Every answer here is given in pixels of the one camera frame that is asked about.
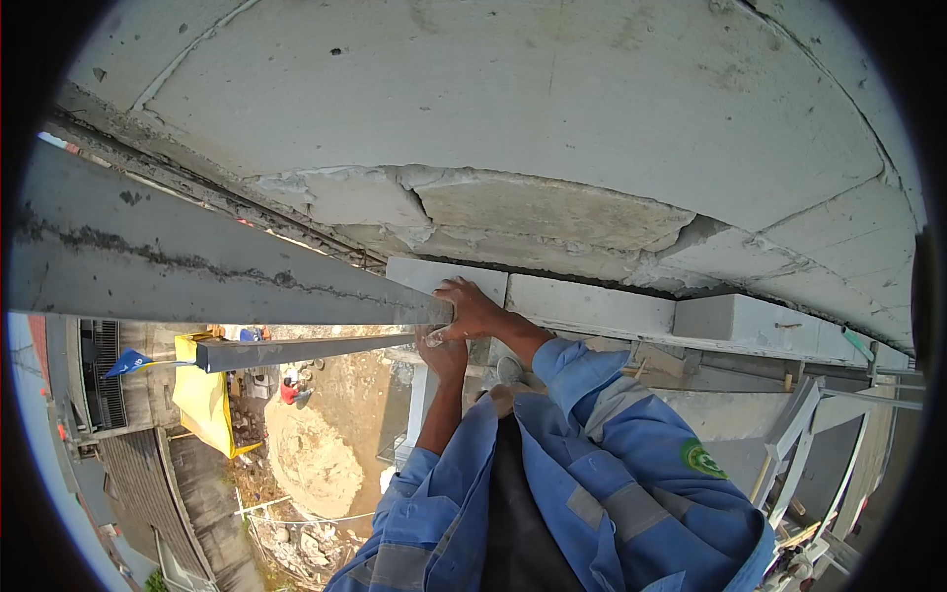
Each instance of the sand pile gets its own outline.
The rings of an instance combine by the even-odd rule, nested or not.
[[[310,513],[341,518],[362,487],[364,473],[351,447],[315,409],[266,405],[269,461],[286,493]]]

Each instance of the green logo patch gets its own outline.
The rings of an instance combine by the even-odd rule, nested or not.
[[[685,440],[681,446],[681,460],[694,471],[700,471],[705,475],[716,476],[721,479],[728,478],[726,473],[721,471],[714,459],[707,453],[701,441],[696,438]]]

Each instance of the blue work jacket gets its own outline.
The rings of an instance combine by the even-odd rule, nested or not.
[[[548,397],[514,399],[549,532],[589,591],[752,590],[773,557],[773,530],[680,416],[621,375],[628,358],[553,339],[532,360]],[[372,536],[326,589],[476,592],[496,429],[481,397],[442,456],[416,448],[379,502]]]

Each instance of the foot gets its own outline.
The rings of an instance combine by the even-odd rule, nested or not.
[[[496,377],[506,386],[523,382],[523,367],[509,356],[503,356],[496,363]]]

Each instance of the railing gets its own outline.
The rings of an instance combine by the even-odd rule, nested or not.
[[[98,348],[98,357],[92,363],[96,377],[98,410],[102,417],[102,429],[125,427],[125,398],[117,376],[105,378],[105,373],[118,361],[118,321],[92,322],[92,340]]]

